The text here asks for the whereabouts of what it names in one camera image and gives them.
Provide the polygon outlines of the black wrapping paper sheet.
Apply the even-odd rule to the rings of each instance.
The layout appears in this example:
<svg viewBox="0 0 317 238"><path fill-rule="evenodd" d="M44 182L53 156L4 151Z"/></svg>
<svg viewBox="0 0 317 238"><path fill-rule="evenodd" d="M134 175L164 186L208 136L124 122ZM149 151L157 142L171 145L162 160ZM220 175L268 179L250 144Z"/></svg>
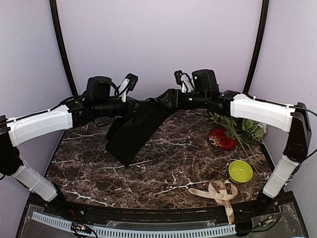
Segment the black wrapping paper sheet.
<svg viewBox="0 0 317 238"><path fill-rule="evenodd" d="M106 135L105 149L122 165L129 166L155 131L175 112L155 99L143 101L132 117L113 122Z"/></svg>

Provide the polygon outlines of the pink rose stem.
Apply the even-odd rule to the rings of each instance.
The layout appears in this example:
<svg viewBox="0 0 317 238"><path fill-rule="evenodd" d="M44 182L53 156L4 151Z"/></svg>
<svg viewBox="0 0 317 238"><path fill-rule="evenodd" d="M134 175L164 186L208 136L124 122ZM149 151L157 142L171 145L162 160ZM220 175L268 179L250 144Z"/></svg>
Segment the pink rose stem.
<svg viewBox="0 0 317 238"><path fill-rule="evenodd" d="M237 119L234 117L220 116L210 113L210 118L217 125L225 129L225 135L230 139L235 139L246 155L246 160L255 166L255 161L259 162L257 155L251 149L252 142L259 142L264 135L259 123L250 119Z"/></svg>

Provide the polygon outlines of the white pink flower bunch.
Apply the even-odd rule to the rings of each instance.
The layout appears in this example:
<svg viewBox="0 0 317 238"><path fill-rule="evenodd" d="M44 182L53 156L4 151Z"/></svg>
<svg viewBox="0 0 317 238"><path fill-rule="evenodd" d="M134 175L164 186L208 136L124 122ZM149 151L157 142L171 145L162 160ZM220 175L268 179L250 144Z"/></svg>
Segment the white pink flower bunch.
<svg viewBox="0 0 317 238"><path fill-rule="evenodd" d="M242 142L260 142L267 132L267 125L250 119L235 119L235 130Z"/></svg>

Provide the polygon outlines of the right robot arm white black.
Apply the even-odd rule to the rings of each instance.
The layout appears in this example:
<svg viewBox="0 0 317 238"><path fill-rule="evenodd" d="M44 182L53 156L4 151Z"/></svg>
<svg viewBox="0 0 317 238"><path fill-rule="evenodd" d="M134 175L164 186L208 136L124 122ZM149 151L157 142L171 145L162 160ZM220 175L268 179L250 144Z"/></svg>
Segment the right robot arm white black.
<svg viewBox="0 0 317 238"><path fill-rule="evenodd" d="M208 109L220 116L261 122L289 134L281 159L253 203L257 215L265 214L272 207L273 199L310 157L312 132L305 104L270 102L232 90L220 92L211 69L192 72L184 90L168 89L158 101L172 110Z"/></svg>

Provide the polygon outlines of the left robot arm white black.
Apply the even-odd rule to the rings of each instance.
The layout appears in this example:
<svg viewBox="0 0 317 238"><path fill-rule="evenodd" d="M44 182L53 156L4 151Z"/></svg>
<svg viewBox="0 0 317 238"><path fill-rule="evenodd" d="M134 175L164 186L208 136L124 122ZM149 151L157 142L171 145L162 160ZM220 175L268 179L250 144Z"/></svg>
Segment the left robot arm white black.
<svg viewBox="0 0 317 238"><path fill-rule="evenodd" d="M0 118L0 173L16 179L35 193L59 216L70 206L60 188L44 178L21 158L18 147L58 131L84 126L97 118L125 117L134 112L135 100L127 94L134 90L138 76L127 74L119 86L105 76L88 79L86 90L62 100L58 105L17 118Z"/></svg>

